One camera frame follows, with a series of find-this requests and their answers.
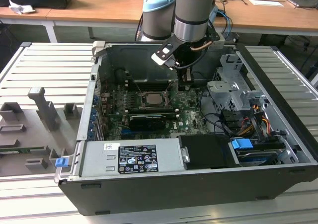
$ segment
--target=copper pipe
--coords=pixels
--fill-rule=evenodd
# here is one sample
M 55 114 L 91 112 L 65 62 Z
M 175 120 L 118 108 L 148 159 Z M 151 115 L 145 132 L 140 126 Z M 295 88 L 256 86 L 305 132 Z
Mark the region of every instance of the copper pipe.
M 207 42 L 206 44 L 204 44 L 204 45 L 202 45 L 202 46 L 200 46 L 200 47 L 198 47 L 198 48 L 190 47 L 190 49 L 191 49 L 191 51 L 193 51 L 193 52 L 198 52 L 198 51 L 201 51 L 201 50 L 203 50 L 203 49 L 209 47 L 212 43 L 213 43 L 213 41 L 209 41 L 209 42 Z

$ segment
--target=motherboard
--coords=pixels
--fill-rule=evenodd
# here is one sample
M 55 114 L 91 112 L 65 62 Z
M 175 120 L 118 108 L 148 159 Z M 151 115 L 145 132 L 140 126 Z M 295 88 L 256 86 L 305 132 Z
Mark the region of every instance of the motherboard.
M 208 134 L 198 108 L 199 96 L 199 88 L 179 91 L 174 80 L 146 87 L 108 84 L 101 94 L 105 140 Z

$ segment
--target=floor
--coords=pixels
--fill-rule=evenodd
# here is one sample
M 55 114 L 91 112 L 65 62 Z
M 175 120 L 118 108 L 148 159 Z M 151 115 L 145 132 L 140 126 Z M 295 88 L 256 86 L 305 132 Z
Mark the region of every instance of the floor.
M 55 32 L 61 43 L 91 43 L 94 40 L 106 40 L 109 42 L 131 42 L 134 40 L 135 29 L 126 28 L 94 28 L 95 39 L 90 39 L 86 27 L 57 26 Z M 258 45 L 260 34 L 238 34 L 238 42 L 245 45 Z M 285 44 L 280 47 L 281 52 L 298 69 L 302 66 L 307 56 L 318 45 L 318 37 L 308 37 L 310 45 L 304 51 L 305 39 L 299 36 L 288 36 Z M 282 36 L 269 35 L 265 45 L 277 46 L 282 41 Z M 11 25 L 9 31 L 6 28 L 0 34 L 0 68 L 9 61 L 11 54 L 18 48 L 20 42 L 49 42 L 46 30 L 43 26 L 35 25 Z M 318 61 L 318 49 L 306 62 L 302 73 L 306 74 L 311 66 Z

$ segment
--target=warning label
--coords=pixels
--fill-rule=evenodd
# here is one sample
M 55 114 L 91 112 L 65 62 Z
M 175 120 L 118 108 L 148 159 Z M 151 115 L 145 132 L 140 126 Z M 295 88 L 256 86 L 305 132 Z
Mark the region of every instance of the warning label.
M 118 149 L 118 172 L 158 172 L 156 145 L 120 146 Z

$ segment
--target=white paper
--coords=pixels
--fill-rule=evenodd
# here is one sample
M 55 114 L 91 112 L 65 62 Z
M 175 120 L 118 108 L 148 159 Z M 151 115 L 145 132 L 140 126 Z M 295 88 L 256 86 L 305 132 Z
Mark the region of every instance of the white paper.
M 23 13 L 32 13 L 35 12 L 35 10 L 33 9 L 32 6 L 30 5 L 20 5 L 20 4 L 16 4 L 13 3 L 11 0 L 9 0 L 10 5 L 9 8 L 17 14 L 23 14 Z
M 249 0 L 253 5 L 268 5 L 268 6 L 283 6 L 276 1 L 264 1 L 264 0 Z

